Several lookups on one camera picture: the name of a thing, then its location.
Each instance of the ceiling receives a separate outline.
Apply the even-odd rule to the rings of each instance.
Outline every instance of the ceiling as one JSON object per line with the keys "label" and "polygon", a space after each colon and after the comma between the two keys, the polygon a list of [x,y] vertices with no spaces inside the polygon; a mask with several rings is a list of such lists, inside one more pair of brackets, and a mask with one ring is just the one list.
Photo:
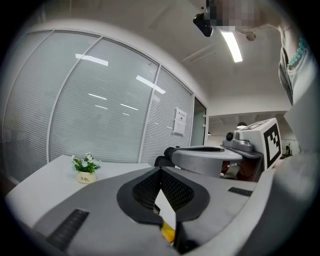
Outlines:
{"label": "ceiling", "polygon": [[201,7],[205,3],[205,0],[55,0],[43,6],[38,20],[83,18],[130,30],[175,57],[207,93],[222,87],[227,77],[263,74],[278,66],[281,47],[278,31],[261,28],[252,42],[236,34],[243,61],[234,63],[219,32],[208,38],[193,24],[193,17],[203,12]]}

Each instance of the fluorescent light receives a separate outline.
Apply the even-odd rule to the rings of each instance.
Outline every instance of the fluorescent light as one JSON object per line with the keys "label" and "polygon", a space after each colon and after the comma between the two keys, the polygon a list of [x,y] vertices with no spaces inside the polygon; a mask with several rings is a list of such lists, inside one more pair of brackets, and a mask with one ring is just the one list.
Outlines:
{"label": "fluorescent light", "polygon": [[[147,79],[141,77],[140,75],[137,75],[135,79],[137,79],[137,80],[139,80],[140,82],[146,84],[147,86],[150,86],[151,88],[153,88],[153,87],[155,86],[154,83],[148,81]],[[157,85],[154,87],[154,89],[155,89],[156,91],[158,91],[159,93],[161,93],[161,94],[165,94],[165,93],[166,93],[165,90],[162,90],[162,89],[161,89],[159,86],[157,86]]]}
{"label": "fluorescent light", "polygon": [[132,106],[127,106],[127,105],[124,105],[124,104],[120,104],[121,106],[124,106],[124,107],[127,107],[127,108],[129,108],[129,109],[133,109],[133,110],[139,110],[139,109],[136,109],[136,108],[134,108],[134,107],[132,107]]}
{"label": "fluorescent light", "polygon": [[141,77],[140,75],[137,75],[137,77],[136,77],[135,79],[137,79],[137,80],[139,80],[140,82],[146,84],[147,86],[150,86],[151,88],[154,87],[154,84],[153,84],[152,82],[150,82],[150,81],[148,81],[147,79]]}
{"label": "fluorescent light", "polygon": [[238,129],[243,129],[247,127],[247,124],[245,122],[239,122],[236,126]]}
{"label": "fluorescent light", "polygon": [[105,110],[107,110],[107,108],[106,107],[104,107],[104,106],[98,106],[98,105],[95,105],[96,107],[98,107],[98,108],[102,108],[102,109],[105,109]]}
{"label": "fluorescent light", "polygon": [[91,62],[95,62],[95,63],[102,64],[102,65],[105,65],[105,66],[108,66],[108,65],[109,65],[109,62],[108,62],[108,61],[103,60],[103,59],[100,59],[100,58],[92,57],[92,56],[89,56],[89,55],[83,55],[83,56],[82,56],[82,54],[76,53],[76,54],[75,54],[75,57],[76,57],[77,59],[87,60],[87,61],[91,61]]}
{"label": "fluorescent light", "polygon": [[96,97],[96,98],[99,98],[99,99],[103,99],[103,100],[107,100],[106,98],[104,97],[101,97],[101,96],[98,96],[98,95],[94,95],[94,94],[91,94],[91,93],[88,93],[90,96],[93,96],[93,97]]}
{"label": "fluorescent light", "polygon": [[242,62],[241,52],[234,33],[221,32],[221,34],[223,35],[226,44],[229,46],[234,62]]}
{"label": "fluorescent light", "polygon": [[156,90],[156,91],[158,91],[159,93],[161,93],[161,94],[165,94],[166,93],[166,91],[165,90],[162,90],[159,86],[155,86],[154,87],[154,89]]}

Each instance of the teal beaded strap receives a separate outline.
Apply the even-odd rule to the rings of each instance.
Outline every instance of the teal beaded strap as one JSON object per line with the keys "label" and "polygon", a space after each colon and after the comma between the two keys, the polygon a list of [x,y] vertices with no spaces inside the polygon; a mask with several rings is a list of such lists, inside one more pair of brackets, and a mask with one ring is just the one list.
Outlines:
{"label": "teal beaded strap", "polygon": [[300,41],[299,41],[299,48],[296,51],[296,53],[293,55],[293,57],[290,59],[289,63],[288,63],[288,67],[292,67],[293,65],[295,65],[297,63],[298,60],[300,60],[300,58],[302,57],[302,55],[304,54],[304,52],[307,49],[307,41],[304,37],[300,36]]}

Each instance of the window blinds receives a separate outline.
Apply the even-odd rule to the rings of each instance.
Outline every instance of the window blinds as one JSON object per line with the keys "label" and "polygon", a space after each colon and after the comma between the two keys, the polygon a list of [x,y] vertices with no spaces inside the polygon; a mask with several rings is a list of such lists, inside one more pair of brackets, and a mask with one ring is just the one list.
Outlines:
{"label": "window blinds", "polygon": [[95,40],[84,34],[53,32],[26,61],[4,118],[4,128],[10,132],[4,146],[9,176],[22,181],[47,164],[47,131],[54,101],[77,61],[75,54],[82,54]]}
{"label": "window blinds", "polygon": [[50,160],[91,154],[137,163],[158,65],[120,44],[100,40],[75,67],[54,112]]}
{"label": "window blinds", "polygon": [[[50,33],[50,31],[30,33],[24,36],[18,44],[11,49],[11,54],[4,60],[3,70],[1,72],[1,98],[0,98],[0,125],[2,135],[2,122],[5,116],[5,108],[8,97],[14,82],[26,62],[30,54],[37,48],[41,41]],[[3,142],[10,139],[10,134],[7,131],[3,133]]]}
{"label": "window blinds", "polygon": [[[164,68],[157,86],[162,91],[154,91],[140,160],[152,166],[168,147],[189,146],[194,104],[192,94]],[[173,134],[177,108],[187,113],[184,136]]]}

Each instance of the white table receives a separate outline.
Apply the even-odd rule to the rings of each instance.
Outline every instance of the white table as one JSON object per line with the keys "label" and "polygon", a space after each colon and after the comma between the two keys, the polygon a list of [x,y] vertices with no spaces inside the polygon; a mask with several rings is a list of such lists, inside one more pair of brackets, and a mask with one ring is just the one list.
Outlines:
{"label": "white table", "polygon": [[[97,180],[150,167],[147,163],[102,162],[96,171]],[[32,228],[50,209],[87,186],[76,181],[71,157],[61,155],[34,172],[6,196],[13,215]]]}

